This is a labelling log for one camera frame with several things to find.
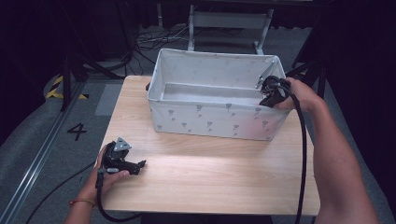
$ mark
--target wooden table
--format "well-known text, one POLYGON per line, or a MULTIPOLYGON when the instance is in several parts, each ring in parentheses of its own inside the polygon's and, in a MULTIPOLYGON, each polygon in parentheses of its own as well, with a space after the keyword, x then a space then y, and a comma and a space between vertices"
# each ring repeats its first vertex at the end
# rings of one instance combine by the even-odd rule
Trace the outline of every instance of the wooden table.
MULTIPOLYGON (((104 144, 120 136, 133 146, 127 161, 147 160, 140 175, 117 183, 104 208, 219 214, 295 215, 302 168, 302 137, 292 111, 271 142, 156 133, 146 85, 151 77, 127 77, 104 144)), ((317 215, 313 146, 308 139, 304 215, 317 215)))

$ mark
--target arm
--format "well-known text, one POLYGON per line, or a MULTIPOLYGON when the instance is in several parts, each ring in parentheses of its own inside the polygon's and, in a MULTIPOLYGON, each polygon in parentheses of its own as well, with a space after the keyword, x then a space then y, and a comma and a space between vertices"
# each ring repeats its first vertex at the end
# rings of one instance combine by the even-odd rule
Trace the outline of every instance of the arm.
MULTIPOLYGON (((98 159, 96 160, 96 165, 91 171, 87 183, 79 192, 77 196, 78 199, 84 199, 84 200, 90 200, 92 202, 96 202, 95 184, 96 184, 97 170, 100 167, 100 161, 102 160, 104 148, 102 148, 102 150, 99 153, 98 159)), ((115 184, 117 181, 119 181, 120 179, 124 178, 127 175, 129 175, 128 171, 120 171, 118 173, 115 173, 114 175, 105 174, 102 193, 105 194, 111 188, 111 186, 113 186, 113 184, 115 184)), ((90 203, 77 202, 73 204, 73 206, 70 208, 69 214, 67 215, 64 224, 89 224, 91 223, 91 214, 92 214, 92 205, 90 203)))
MULTIPOLYGON (((361 168, 326 103, 301 81, 291 91, 314 123, 314 173, 320 198, 317 223, 379 223, 361 178, 361 168)), ((291 99, 278 108, 293 107, 291 99)))

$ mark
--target storage bin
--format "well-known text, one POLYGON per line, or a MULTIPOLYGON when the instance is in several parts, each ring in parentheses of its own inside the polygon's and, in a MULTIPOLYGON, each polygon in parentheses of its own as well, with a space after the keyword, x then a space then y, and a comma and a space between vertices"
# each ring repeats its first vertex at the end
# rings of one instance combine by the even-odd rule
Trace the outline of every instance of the storage bin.
POLYGON ((259 76, 278 57, 162 49, 148 89, 154 130, 272 140, 290 110, 259 105, 259 76))

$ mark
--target yellow and black hazard tape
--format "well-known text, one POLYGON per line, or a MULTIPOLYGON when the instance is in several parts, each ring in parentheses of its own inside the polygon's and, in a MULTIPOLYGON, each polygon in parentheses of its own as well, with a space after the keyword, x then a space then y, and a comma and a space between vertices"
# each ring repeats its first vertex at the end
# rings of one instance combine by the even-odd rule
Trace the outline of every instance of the yellow and black hazard tape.
MULTIPOLYGON (((59 75, 56 79, 55 79, 55 81, 53 82, 53 84, 52 84, 52 86, 51 86, 51 88, 50 88, 50 90, 49 90, 49 93, 47 93, 47 96, 46 96, 46 98, 60 98, 60 99, 63 99, 64 98, 64 95, 62 94, 62 93, 57 93, 56 92, 56 89, 58 89, 58 87, 59 87, 59 85, 61 84, 61 82, 64 80, 64 76, 62 76, 62 75, 59 75)), ((88 98, 90 98, 90 95, 89 94, 81 94, 79 97, 78 97, 78 99, 81 99, 81 100, 87 100, 88 98)))

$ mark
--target black controller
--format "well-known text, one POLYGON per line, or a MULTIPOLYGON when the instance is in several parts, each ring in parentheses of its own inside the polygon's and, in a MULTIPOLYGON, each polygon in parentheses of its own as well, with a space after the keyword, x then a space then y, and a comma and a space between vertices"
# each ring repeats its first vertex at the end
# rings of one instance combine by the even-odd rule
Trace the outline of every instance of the black controller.
POLYGON ((104 168, 107 169, 108 173, 116 173, 121 170, 129 171, 130 175, 138 175, 140 169, 146 164, 146 161, 141 161, 138 164, 125 161, 125 156, 129 150, 114 150, 116 142, 111 142, 106 146, 106 152, 104 155, 104 168))
POLYGON ((260 105, 274 107, 274 105, 286 100, 290 95, 289 92, 289 81, 283 78, 269 76, 262 83, 260 93, 266 97, 260 102, 260 105))

